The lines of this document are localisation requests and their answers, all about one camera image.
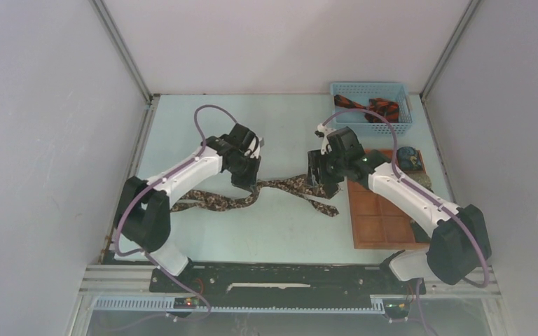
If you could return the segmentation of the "brown floral tie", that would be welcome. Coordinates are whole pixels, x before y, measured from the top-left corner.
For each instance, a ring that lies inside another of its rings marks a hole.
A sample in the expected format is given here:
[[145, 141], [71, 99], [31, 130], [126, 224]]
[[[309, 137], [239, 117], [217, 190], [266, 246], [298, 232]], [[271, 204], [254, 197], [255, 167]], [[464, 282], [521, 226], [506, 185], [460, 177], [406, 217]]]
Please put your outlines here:
[[336, 217], [340, 214], [338, 208], [327, 204], [340, 192], [337, 183], [319, 184], [311, 180], [305, 174], [289, 178], [259, 180], [250, 195], [244, 197], [229, 197], [205, 190], [190, 190], [179, 201], [171, 206], [172, 213], [189, 209], [204, 209], [215, 212], [226, 212], [236, 209], [252, 207], [260, 199], [265, 199], [262, 194], [279, 196], [286, 199], [300, 199], [312, 207], [318, 213], [328, 217]]

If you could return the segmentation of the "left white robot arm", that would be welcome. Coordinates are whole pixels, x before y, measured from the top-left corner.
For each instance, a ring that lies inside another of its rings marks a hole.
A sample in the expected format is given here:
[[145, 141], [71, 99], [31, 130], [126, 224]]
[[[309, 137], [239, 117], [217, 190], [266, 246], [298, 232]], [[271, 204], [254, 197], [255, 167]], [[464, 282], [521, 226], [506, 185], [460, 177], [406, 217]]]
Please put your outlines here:
[[135, 243], [138, 253], [165, 270], [173, 289], [188, 290], [193, 283], [191, 260], [170, 239], [172, 207], [198, 184], [222, 172], [230, 173], [236, 188], [254, 192], [263, 145], [261, 137], [237, 123], [227, 134], [203, 139], [193, 154], [172, 168], [148, 179], [130, 177], [115, 213], [117, 236]]

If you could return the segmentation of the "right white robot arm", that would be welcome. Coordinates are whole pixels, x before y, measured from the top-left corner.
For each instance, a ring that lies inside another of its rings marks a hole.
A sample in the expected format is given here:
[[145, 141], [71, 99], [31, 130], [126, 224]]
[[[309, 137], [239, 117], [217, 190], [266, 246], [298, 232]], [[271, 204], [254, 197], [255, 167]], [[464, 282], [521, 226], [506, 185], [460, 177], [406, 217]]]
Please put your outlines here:
[[492, 251], [483, 212], [448, 202], [413, 180], [378, 150], [366, 152], [348, 127], [318, 125], [319, 150], [308, 153], [310, 182], [349, 181], [383, 197], [414, 220], [430, 238], [427, 248], [401, 251], [385, 262], [379, 282], [390, 293], [409, 280], [436, 277], [448, 285], [488, 268]]

